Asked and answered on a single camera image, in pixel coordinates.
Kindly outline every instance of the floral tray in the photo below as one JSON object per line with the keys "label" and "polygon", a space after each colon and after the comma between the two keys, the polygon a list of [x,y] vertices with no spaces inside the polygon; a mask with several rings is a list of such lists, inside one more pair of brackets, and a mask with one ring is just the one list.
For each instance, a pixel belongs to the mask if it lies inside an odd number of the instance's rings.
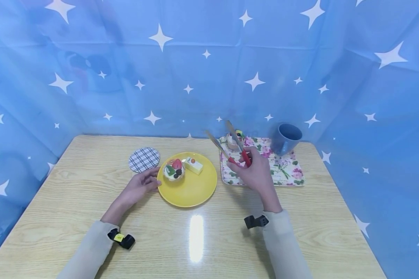
{"label": "floral tray", "polygon": [[[225,137],[219,138],[219,142],[225,149],[229,156],[232,156],[235,161],[239,161],[240,153],[234,152],[227,147],[227,140]],[[269,138],[245,138],[245,146],[255,146],[259,153],[265,158],[268,158],[270,162],[270,173],[273,178],[275,185],[284,187],[295,187],[303,186],[306,182],[303,171],[301,170],[300,164],[298,163],[295,153],[291,153],[278,156],[275,155],[270,149]],[[236,173],[227,167],[227,158],[220,153],[220,171],[222,174],[222,181],[229,185],[245,185],[244,182],[237,176]]]}

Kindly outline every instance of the pastry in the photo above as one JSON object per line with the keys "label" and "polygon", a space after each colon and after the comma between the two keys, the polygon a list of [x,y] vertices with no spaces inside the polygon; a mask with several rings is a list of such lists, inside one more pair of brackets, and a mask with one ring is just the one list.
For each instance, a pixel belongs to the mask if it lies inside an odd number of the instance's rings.
{"label": "pastry", "polygon": [[203,170],[203,165],[197,162],[194,158],[188,157],[184,161],[184,165],[187,169],[193,173],[199,175]]}
{"label": "pastry", "polygon": [[184,165],[180,159],[173,159],[165,165],[163,174],[169,181],[181,180],[184,177]]}
{"label": "pastry", "polygon": [[[236,137],[238,137],[239,141],[242,144],[244,144],[245,135],[244,133],[242,133],[241,130],[236,130]],[[227,146],[229,149],[239,151],[239,146],[236,144],[236,141],[231,137],[231,133],[228,133],[225,139],[227,140]]]}

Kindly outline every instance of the mug handle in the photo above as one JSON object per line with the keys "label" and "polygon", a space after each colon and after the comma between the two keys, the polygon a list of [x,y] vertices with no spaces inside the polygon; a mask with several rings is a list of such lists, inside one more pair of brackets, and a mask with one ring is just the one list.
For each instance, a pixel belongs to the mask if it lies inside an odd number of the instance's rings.
{"label": "mug handle", "polygon": [[281,154],[285,155],[288,147],[289,147],[289,142],[288,141],[284,142],[284,144],[282,145]]}

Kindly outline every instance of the cupcake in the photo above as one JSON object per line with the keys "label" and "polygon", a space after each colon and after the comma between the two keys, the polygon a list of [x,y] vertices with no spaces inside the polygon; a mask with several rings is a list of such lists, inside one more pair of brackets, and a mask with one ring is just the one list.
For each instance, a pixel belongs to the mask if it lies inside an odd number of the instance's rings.
{"label": "cupcake", "polygon": [[[244,133],[242,133],[241,130],[236,130],[236,137],[238,137],[239,141],[244,144],[245,141],[245,135]],[[227,146],[229,149],[234,150],[234,151],[239,151],[239,146],[236,144],[236,141],[233,139],[231,133],[228,133],[227,136],[225,137],[225,139],[227,140]]]}
{"label": "cupcake", "polygon": [[184,165],[180,159],[173,159],[165,165],[163,174],[169,181],[178,181],[184,177]]}

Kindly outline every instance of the blue mug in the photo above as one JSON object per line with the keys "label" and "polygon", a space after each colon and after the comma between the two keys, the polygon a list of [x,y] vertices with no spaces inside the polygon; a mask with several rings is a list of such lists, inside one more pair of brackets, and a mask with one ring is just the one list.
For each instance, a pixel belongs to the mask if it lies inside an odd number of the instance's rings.
{"label": "blue mug", "polygon": [[302,137],[303,132],[298,127],[289,123],[282,123],[272,131],[270,147],[276,155],[284,156],[295,148]]}

